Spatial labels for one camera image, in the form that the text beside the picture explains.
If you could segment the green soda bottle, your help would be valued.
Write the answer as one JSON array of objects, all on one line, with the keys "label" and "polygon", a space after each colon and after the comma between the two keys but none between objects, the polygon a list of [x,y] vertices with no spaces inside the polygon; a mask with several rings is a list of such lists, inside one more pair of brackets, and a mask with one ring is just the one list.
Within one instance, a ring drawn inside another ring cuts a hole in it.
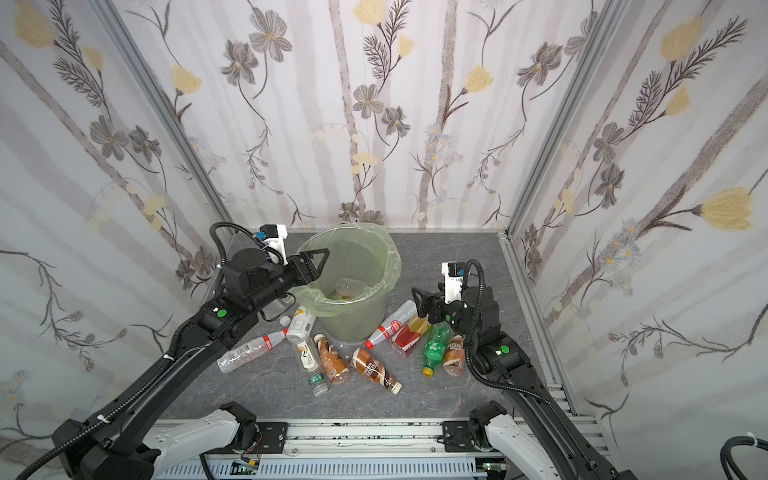
[{"label": "green soda bottle", "polygon": [[442,365],[452,335],[453,330],[447,322],[432,326],[424,348],[422,374],[425,377],[433,377],[435,371]]}]

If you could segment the brown milk-tea bottle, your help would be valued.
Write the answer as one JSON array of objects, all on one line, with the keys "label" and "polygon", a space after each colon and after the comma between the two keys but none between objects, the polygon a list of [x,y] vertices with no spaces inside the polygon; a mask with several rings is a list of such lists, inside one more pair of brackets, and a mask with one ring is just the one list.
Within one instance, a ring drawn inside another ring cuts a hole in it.
[{"label": "brown milk-tea bottle", "polygon": [[460,377],[464,373],[465,364],[464,337],[457,334],[454,335],[447,344],[442,367],[448,375],[452,377]]}]

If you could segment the clear water bottle red cap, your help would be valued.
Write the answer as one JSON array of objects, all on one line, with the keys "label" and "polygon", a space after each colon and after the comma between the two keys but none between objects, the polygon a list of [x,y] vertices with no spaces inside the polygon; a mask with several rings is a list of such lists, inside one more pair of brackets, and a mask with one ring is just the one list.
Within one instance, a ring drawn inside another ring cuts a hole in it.
[{"label": "clear water bottle red cap", "polygon": [[279,345],[286,338],[286,333],[286,329],[278,330],[252,339],[234,350],[228,351],[217,361],[219,370],[224,374],[231,373],[261,357]]}]

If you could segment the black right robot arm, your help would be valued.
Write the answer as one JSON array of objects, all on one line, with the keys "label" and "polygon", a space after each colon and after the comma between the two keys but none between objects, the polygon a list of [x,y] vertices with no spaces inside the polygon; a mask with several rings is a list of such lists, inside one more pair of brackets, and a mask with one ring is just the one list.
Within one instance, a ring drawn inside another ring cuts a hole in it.
[{"label": "black right robot arm", "polygon": [[471,411],[468,438],[503,454],[528,479],[632,479],[584,437],[557,404],[523,348],[503,331],[499,306],[476,260],[450,262],[436,292],[413,288],[419,315],[445,323],[464,340],[466,367],[481,385],[512,403],[521,429],[500,403]]}]

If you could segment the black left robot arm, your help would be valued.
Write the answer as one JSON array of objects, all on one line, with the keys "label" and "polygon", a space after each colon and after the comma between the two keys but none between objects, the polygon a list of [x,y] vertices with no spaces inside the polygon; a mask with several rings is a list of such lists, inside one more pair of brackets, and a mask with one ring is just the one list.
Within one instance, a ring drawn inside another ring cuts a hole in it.
[{"label": "black left robot arm", "polygon": [[52,436],[53,448],[19,478],[30,478],[54,459],[72,479],[151,478],[162,452],[144,438],[160,415],[263,319],[270,303],[318,280],[330,257],[326,248],[287,256],[266,241],[275,226],[251,232],[235,223],[228,228],[253,245],[228,255],[218,236],[224,226],[216,222],[209,228],[220,257],[221,290],[176,329],[163,355],[123,393],[86,421],[61,424]]}]

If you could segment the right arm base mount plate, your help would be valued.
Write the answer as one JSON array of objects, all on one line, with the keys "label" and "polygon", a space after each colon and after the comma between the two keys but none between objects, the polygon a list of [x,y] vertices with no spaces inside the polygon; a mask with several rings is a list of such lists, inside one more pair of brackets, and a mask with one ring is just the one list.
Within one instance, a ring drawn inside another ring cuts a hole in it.
[{"label": "right arm base mount plate", "polygon": [[446,420],[441,429],[438,442],[447,453],[479,452],[478,427],[472,420]]}]

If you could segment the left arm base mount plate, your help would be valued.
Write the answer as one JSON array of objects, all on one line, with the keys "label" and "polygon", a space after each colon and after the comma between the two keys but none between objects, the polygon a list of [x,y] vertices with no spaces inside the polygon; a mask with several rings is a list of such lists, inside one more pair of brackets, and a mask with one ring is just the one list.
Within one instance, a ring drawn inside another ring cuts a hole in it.
[{"label": "left arm base mount plate", "polygon": [[248,422],[241,428],[240,449],[244,455],[282,454],[287,422]]}]

